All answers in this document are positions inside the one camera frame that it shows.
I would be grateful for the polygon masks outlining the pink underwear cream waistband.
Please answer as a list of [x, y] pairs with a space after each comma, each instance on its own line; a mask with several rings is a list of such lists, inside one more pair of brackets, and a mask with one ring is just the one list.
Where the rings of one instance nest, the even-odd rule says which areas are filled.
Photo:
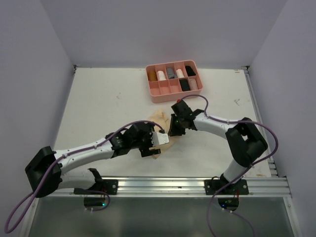
[[195, 91], [195, 90], [199, 90], [198, 88], [198, 83], [197, 83], [197, 80], [194, 79], [194, 78], [188, 78], [188, 81], [190, 83], [190, 88], [192, 91]]

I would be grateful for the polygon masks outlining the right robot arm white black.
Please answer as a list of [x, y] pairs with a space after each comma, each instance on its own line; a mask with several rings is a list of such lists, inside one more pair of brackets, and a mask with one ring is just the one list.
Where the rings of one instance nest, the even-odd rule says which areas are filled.
[[177, 101], [171, 108], [173, 113], [168, 136], [182, 136], [187, 129], [191, 129], [208, 132], [227, 140], [233, 161], [220, 176], [220, 188], [226, 194], [237, 189], [240, 179], [238, 175], [249, 168], [268, 148], [266, 140], [249, 118], [233, 121], [209, 118], [205, 111], [193, 111], [183, 100]]

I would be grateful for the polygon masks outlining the black underwear orange trim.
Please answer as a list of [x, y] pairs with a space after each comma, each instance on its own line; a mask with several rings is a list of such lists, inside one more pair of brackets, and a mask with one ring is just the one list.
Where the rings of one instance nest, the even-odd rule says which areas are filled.
[[179, 79], [179, 83], [180, 83], [182, 91], [190, 91], [191, 90], [190, 84], [189, 84], [187, 79]]

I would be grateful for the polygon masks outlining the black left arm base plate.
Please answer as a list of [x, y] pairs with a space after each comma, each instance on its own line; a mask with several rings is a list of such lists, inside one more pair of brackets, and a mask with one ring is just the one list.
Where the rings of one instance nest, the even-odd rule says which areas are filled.
[[89, 168], [89, 174], [93, 175], [93, 185], [88, 188], [74, 188], [75, 195], [92, 195], [98, 194], [96, 191], [107, 193], [108, 195], [116, 195], [119, 187], [117, 179], [103, 179], [97, 169]]

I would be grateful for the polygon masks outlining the beige underwear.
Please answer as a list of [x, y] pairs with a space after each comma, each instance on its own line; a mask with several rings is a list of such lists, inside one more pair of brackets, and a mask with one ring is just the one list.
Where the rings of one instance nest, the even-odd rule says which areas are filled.
[[[149, 117], [149, 121], [153, 121], [163, 127], [165, 132], [168, 132], [170, 129], [171, 117], [167, 115], [162, 109], [158, 109], [153, 112]], [[160, 149], [160, 154], [152, 155], [153, 159], [157, 159], [159, 156], [165, 154], [173, 145], [175, 145], [179, 141], [180, 137], [170, 137], [169, 143], [164, 144], [158, 147]]]

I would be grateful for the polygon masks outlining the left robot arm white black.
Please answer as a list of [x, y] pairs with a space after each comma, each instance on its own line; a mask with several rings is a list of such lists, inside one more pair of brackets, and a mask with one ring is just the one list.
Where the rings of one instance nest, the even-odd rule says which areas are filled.
[[77, 148], [56, 151], [50, 146], [41, 148], [25, 168], [34, 197], [43, 198], [66, 188], [75, 188], [85, 194], [107, 191], [96, 168], [80, 171], [78, 167], [123, 156], [133, 149], [138, 149], [142, 157], [160, 154], [159, 146], [167, 144], [169, 139], [162, 127], [155, 131], [156, 125], [141, 120]]

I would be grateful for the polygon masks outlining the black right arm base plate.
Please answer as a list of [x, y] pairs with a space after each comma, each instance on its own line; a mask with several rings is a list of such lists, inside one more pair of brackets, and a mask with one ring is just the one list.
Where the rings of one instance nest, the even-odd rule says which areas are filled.
[[[224, 177], [212, 177], [211, 179], [204, 180], [204, 189], [206, 195], [213, 195], [223, 186], [228, 184], [228, 181]], [[222, 189], [219, 195], [248, 195], [249, 189], [245, 179], [240, 179], [236, 183], [228, 185]]]

